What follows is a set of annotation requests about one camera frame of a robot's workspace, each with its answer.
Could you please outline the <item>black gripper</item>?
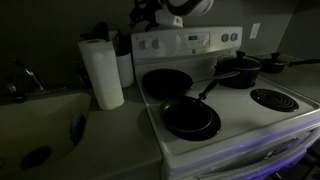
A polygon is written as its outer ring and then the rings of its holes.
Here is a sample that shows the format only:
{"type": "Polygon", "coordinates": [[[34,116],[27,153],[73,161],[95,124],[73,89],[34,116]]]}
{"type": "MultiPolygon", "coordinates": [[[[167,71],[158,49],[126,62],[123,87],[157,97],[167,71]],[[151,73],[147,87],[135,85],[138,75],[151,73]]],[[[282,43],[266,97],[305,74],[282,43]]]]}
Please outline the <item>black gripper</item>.
{"type": "Polygon", "coordinates": [[[144,28],[146,32],[152,28],[157,28],[159,23],[156,22],[155,12],[161,9],[158,0],[134,0],[134,8],[129,14],[129,27],[133,29],[139,22],[146,21],[144,28]]]}

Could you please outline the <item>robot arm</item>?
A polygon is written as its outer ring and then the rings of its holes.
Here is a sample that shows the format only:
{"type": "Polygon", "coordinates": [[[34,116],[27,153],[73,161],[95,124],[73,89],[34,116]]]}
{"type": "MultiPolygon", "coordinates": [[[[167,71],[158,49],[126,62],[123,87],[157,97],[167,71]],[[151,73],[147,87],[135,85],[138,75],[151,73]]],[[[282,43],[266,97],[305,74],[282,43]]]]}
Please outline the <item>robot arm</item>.
{"type": "Polygon", "coordinates": [[[129,14],[129,27],[147,22],[144,30],[150,31],[160,25],[182,28],[183,16],[203,16],[210,11],[214,0],[134,0],[129,14]]]}

